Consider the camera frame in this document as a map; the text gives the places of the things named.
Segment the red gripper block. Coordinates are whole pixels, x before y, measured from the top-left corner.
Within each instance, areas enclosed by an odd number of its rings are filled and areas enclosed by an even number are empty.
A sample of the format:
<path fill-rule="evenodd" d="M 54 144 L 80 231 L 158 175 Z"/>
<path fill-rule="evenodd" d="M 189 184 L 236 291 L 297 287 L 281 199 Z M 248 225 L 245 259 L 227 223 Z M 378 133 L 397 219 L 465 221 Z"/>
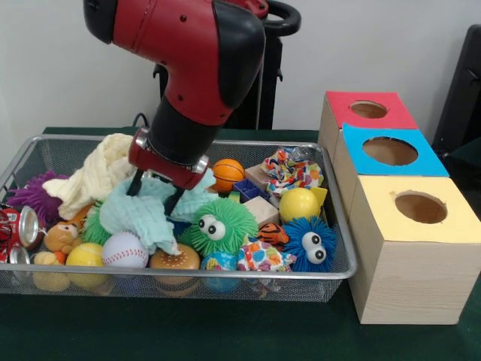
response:
<path fill-rule="evenodd" d="M 165 216 L 170 217 L 185 190 L 193 189 L 203 178 L 209 166 L 209 159 L 203 155 L 194 165 L 180 165 L 156 153 L 149 144 L 148 130 L 140 128 L 129 148 L 129 163 L 137 168 L 127 189 L 127 196 L 136 196 L 142 186 L 144 172 L 157 173 L 168 185 L 163 199 Z"/>

